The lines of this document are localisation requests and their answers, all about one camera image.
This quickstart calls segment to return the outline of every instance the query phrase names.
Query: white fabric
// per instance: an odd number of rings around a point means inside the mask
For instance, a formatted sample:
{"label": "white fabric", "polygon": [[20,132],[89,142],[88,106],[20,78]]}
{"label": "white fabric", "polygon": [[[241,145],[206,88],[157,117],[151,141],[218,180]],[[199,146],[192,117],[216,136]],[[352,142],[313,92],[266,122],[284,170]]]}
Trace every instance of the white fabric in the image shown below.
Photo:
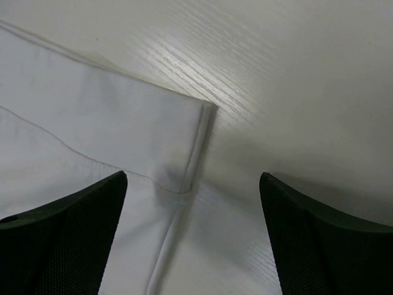
{"label": "white fabric", "polygon": [[155,294],[211,105],[0,26],[0,219],[125,170],[100,294]]}

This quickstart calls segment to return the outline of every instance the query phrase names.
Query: textured black surface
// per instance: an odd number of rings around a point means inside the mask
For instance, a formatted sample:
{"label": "textured black surface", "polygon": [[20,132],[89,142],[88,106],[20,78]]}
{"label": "textured black surface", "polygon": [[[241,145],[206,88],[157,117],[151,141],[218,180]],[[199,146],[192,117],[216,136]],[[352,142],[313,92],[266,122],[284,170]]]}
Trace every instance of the textured black surface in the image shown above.
{"label": "textured black surface", "polygon": [[283,295],[392,294],[393,228],[324,205],[268,173],[260,192]]}
{"label": "textured black surface", "polygon": [[0,294],[97,294],[126,187],[118,172],[0,221]]}

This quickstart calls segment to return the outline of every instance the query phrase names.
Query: white table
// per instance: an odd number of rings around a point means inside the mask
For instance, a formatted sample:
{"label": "white table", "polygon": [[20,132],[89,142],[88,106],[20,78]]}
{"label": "white table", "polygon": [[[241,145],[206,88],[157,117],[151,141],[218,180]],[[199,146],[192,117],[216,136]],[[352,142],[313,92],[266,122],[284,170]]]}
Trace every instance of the white table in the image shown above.
{"label": "white table", "polygon": [[392,16],[388,0],[0,2],[6,22],[218,105],[164,295],[280,294],[265,170],[393,224]]}

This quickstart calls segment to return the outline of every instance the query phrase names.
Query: wood grain surface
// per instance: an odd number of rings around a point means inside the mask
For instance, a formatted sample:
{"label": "wood grain surface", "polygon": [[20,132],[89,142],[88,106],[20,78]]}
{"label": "wood grain surface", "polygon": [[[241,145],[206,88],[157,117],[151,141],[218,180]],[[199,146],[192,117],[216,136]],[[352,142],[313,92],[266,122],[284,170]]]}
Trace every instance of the wood grain surface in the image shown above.
{"label": "wood grain surface", "polygon": [[165,295],[281,293],[263,171],[393,224],[392,16],[388,0],[0,2],[6,22],[218,106]]}

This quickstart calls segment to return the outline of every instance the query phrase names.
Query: black rubber pad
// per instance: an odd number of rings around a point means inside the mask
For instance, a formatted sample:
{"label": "black rubber pad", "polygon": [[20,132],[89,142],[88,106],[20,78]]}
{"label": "black rubber pad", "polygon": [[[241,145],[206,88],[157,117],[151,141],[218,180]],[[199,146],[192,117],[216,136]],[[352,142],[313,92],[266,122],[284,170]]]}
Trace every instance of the black rubber pad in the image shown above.
{"label": "black rubber pad", "polygon": [[392,227],[324,205],[269,173],[260,193],[283,295],[393,293]]}
{"label": "black rubber pad", "polygon": [[118,172],[0,221],[0,294],[96,295],[126,194]]}

